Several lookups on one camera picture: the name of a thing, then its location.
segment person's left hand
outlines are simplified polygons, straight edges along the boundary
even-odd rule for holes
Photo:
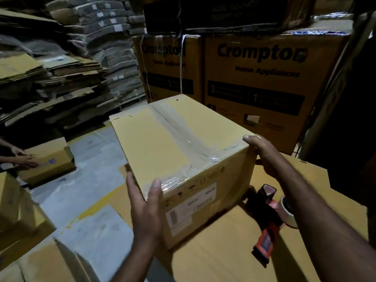
[[[162,235],[162,219],[159,214],[159,200],[162,195],[161,180],[153,181],[147,202],[145,202],[132,172],[128,172],[126,182],[131,205],[134,246],[156,248]]]
[[[19,156],[19,155],[27,155],[26,151],[24,151],[23,149],[20,149],[16,146],[12,146],[11,148],[11,151],[12,153],[15,155],[15,156]]]

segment roll of tape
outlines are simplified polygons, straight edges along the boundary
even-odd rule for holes
[[[296,224],[294,214],[291,212],[287,202],[286,202],[286,197],[282,196],[280,201],[279,201],[279,216],[282,219],[282,221],[289,225],[290,227],[298,227]]]

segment concrete floor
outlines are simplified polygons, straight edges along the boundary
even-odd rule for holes
[[[124,183],[118,168],[126,159],[111,125],[77,138],[69,146],[77,170],[31,190],[32,198],[56,226],[52,236],[90,262],[101,282],[110,281],[130,250],[133,231],[110,205],[71,222]],[[154,259],[147,280],[173,278]]]

